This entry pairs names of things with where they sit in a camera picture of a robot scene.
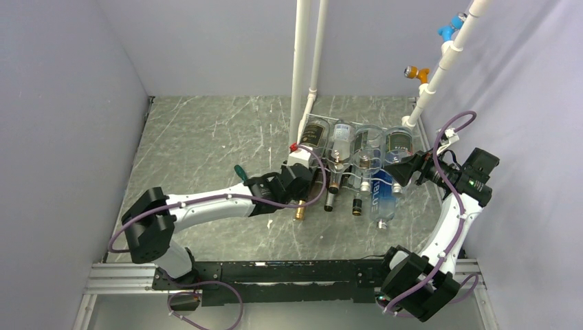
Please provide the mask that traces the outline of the clear bottle white label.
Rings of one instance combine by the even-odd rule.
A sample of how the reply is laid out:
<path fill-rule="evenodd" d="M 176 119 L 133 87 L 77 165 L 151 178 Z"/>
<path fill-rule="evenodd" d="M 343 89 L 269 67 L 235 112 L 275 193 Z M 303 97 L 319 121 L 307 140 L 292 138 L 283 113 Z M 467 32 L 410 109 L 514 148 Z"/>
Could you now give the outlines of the clear bottle white label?
<path fill-rule="evenodd" d="M 338 194 L 342 175 L 351 165 L 355 127 L 346 120 L 338 120 L 331 132 L 331 147 L 327 154 L 330 170 L 329 194 Z"/>

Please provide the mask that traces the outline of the clear bottle silver cap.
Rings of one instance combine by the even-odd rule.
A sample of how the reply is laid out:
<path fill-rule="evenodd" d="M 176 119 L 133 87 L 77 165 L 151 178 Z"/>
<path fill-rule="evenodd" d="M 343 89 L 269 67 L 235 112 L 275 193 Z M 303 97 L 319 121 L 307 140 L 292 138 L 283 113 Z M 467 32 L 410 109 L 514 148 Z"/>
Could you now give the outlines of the clear bottle silver cap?
<path fill-rule="evenodd" d="M 381 127 L 365 124 L 355 132 L 353 144 L 353 168 L 359 177 L 355 182 L 361 193 L 371 191 L 371 180 L 384 161 L 385 135 Z"/>

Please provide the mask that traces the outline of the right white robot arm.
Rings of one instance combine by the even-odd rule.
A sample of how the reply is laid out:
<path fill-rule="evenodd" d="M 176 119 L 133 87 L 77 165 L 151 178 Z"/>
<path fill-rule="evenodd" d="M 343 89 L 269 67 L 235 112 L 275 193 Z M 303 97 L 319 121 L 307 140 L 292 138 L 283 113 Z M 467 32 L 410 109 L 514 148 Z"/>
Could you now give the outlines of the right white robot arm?
<path fill-rule="evenodd" d="M 425 322 L 454 300 L 463 286 L 454 278 L 459 252 L 472 223 L 492 198 L 487 181 L 499 163 L 497 156 L 475 148 L 460 167 L 433 157 L 431 151 L 384 166 L 396 183 L 406 184 L 418 174 L 418 184 L 432 182 L 446 193 L 422 251 L 392 247 L 379 266 L 383 283 L 377 303 L 385 314 L 406 311 Z"/>

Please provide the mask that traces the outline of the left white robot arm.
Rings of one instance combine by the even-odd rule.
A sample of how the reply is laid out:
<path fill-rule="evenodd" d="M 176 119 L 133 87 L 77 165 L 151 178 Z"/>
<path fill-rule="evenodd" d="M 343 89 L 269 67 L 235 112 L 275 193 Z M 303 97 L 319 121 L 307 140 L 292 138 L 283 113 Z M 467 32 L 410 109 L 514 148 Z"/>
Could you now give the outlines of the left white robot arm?
<path fill-rule="evenodd" d="M 122 216 L 127 252 L 135 264 L 153 263 L 179 288 L 197 280 L 193 253 L 174 240 L 182 230 L 203 223 L 272 214 L 292 208 L 311 188 L 313 173 L 301 164 L 280 172 L 194 195 L 166 195 L 160 187 L 147 190 Z"/>

